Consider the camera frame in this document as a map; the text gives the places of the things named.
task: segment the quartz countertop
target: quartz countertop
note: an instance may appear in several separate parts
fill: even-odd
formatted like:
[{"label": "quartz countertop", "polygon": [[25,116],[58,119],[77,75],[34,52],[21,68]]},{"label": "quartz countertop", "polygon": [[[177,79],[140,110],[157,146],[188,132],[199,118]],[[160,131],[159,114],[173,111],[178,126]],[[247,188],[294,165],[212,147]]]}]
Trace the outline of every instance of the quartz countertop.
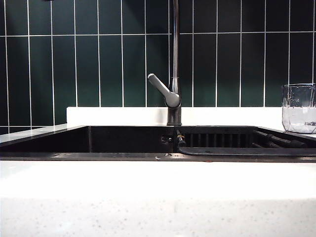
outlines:
[{"label": "quartz countertop", "polygon": [[5,237],[316,236],[316,163],[0,160],[0,168]]}]

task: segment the faucet handle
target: faucet handle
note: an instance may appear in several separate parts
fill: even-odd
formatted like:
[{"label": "faucet handle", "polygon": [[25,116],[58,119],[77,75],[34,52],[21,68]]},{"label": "faucet handle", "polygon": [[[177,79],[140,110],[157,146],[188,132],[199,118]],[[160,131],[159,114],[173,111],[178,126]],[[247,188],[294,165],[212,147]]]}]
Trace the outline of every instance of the faucet handle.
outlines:
[{"label": "faucet handle", "polygon": [[181,104],[180,96],[177,93],[171,92],[155,74],[148,75],[148,81],[156,87],[159,92],[164,96],[166,105],[169,108],[178,108]]}]

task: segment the faucet base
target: faucet base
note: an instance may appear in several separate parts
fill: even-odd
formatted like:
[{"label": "faucet base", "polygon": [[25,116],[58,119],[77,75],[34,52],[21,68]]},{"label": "faucet base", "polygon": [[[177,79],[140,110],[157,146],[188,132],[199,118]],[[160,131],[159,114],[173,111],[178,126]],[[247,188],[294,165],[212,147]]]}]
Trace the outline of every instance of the faucet base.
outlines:
[{"label": "faucet base", "polygon": [[181,126],[181,107],[177,109],[168,108],[167,126]]},{"label": "faucet base", "polygon": [[173,122],[168,122],[167,126],[181,126],[182,123],[173,123]]}]

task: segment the green tile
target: green tile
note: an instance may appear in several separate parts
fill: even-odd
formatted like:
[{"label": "green tile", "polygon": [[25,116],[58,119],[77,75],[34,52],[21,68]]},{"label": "green tile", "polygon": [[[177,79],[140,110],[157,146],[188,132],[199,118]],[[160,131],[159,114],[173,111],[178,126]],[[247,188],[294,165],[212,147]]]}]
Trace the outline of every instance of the green tile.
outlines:
[{"label": "green tile", "polygon": [[217,106],[239,106],[240,34],[218,35]]},{"label": "green tile", "polygon": [[168,1],[146,0],[147,33],[168,33]]},{"label": "green tile", "polygon": [[265,1],[242,1],[242,31],[254,32],[265,30]]},{"label": "green tile", "polygon": [[267,31],[288,31],[289,0],[267,0]]},{"label": "green tile", "polygon": [[7,50],[10,125],[29,126],[31,123],[28,38],[8,37]]},{"label": "green tile", "polygon": [[31,130],[31,127],[10,127],[10,133]]},{"label": "green tile", "polygon": [[[147,74],[155,74],[168,87],[168,36],[147,36]],[[147,83],[147,106],[164,107],[160,92]]]},{"label": "green tile", "polygon": [[5,38],[0,38],[0,126],[8,125],[6,95]]},{"label": "green tile", "polygon": [[141,34],[145,32],[145,1],[122,0],[123,33]]},{"label": "green tile", "polygon": [[266,44],[266,106],[280,107],[288,80],[288,33],[267,34]]},{"label": "green tile", "polygon": [[314,20],[313,0],[291,0],[291,31],[312,31]]},{"label": "green tile", "polygon": [[77,36],[78,106],[99,106],[97,36]]},{"label": "green tile", "polygon": [[123,37],[124,106],[145,106],[145,37]]},{"label": "green tile", "polygon": [[264,34],[242,35],[241,106],[263,106]]},{"label": "green tile", "polygon": [[8,133],[8,127],[0,127],[0,135],[7,134]]},{"label": "green tile", "polygon": [[0,36],[4,35],[4,0],[0,0]]},{"label": "green tile", "polygon": [[99,28],[101,34],[120,34],[120,1],[99,0]]},{"label": "green tile", "polygon": [[313,76],[313,34],[291,33],[290,84],[311,83]]},{"label": "green tile", "polygon": [[29,0],[31,35],[50,35],[50,3],[50,1]]},{"label": "green tile", "polygon": [[181,35],[179,42],[179,78],[182,107],[192,106],[192,35]]},{"label": "green tile", "polygon": [[192,32],[192,0],[180,0],[179,1],[179,16],[180,16],[180,32],[190,33]]},{"label": "green tile", "polygon": [[75,41],[53,37],[55,124],[67,122],[67,107],[76,106]]},{"label": "green tile", "polygon": [[76,1],[76,34],[98,33],[97,0]]},{"label": "green tile", "polygon": [[74,0],[52,1],[53,34],[74,33]]},{"label": "green tile", "polygon": [[31,37],[30,47],[32,125],[53,125],[51,37]]},{"label": "green tile", "polygon": [[240,31],[240,1],[218,0],[218,32]]},{"label": "green tile", "polygon": [[216,36],[194,37],[194,106],[215,106]]},{"label": "green tile", "polygon": [[194,32],[216,32],[216,2],[194,1]]},{"label": "green tile", "polygon": [[121,36],[100,36],[101,106],[122,106]]},{"label": "green tile", "polygon": [[27,0],[7,0],[6,32],[10,36],[28,34]]}]

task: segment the black sink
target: black sink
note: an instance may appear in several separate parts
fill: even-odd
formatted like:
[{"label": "black sink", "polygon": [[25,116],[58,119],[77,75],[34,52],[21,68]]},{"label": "black sink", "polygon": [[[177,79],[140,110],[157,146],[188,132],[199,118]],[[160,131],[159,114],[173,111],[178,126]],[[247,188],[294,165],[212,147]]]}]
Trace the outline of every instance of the black sink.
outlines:
[{"label": "black sink", "polygon": [[254,126],[84,126],[4,142],[0,152],[316,157],[316,139]]}]

